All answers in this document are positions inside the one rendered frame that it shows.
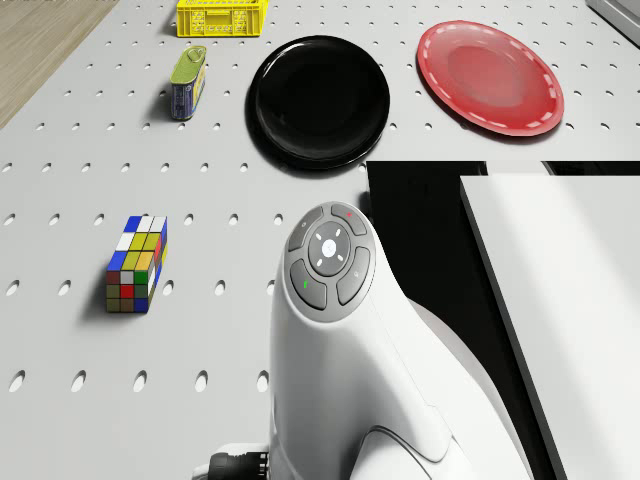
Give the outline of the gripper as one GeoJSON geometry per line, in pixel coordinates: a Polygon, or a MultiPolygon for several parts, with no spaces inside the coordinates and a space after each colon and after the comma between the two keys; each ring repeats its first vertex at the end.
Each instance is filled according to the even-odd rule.
{"type": "Polygon", "coordinates": [[[269,446],[261,443],[223,445],[207,463],[193,470],[191,480],[269,480],[269,446]]]}

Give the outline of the puzzle cube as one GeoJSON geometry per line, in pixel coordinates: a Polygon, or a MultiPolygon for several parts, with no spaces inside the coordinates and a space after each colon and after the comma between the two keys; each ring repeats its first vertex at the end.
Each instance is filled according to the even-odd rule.
{"type": "Polygon", "coordinates": [[[106,269],[106,311],[146,313],[166,259],[166,216],[130,216],[106,269]]]}

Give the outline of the black plate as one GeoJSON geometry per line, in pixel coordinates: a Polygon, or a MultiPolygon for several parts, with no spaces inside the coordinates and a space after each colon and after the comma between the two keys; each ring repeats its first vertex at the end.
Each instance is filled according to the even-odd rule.
{"type": "Polygon", "coordinates": [[[305,170],[348,165],[374,149],[390,110],[390,90],[360,46],[312,35],[271,52],[245,100],[252,140],[268,158],[305,170]]]}

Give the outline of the flat-sided can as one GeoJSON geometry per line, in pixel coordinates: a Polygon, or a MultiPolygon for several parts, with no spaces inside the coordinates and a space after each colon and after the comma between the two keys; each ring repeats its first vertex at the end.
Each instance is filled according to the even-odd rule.
{"type": "Polygon", "coordinates": [[[172,87],[171,115],[176,120],[188,120],[195,114],[205,85],[204,46],[191,46],[181,54],[170,76],[172,87]]]}

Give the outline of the yellow basket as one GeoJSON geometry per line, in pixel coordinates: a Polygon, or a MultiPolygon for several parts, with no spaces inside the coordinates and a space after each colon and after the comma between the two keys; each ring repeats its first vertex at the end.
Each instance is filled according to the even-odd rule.
{"type": "Polygon", "coordinates": [[[260,36],[269,0],[179,0],[179,37],[260,36]]]}

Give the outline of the red plate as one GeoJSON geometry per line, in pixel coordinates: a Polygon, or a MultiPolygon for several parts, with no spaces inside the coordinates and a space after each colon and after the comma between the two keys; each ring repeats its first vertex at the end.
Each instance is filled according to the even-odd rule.
{"type": "Polygon", "coordinates": [[[436,24],[421,36],[416,58],[436,97],[489,131],[532,137],[563,117],[563,91],[550,67],[498,29],[465,20],[436,24]]]}

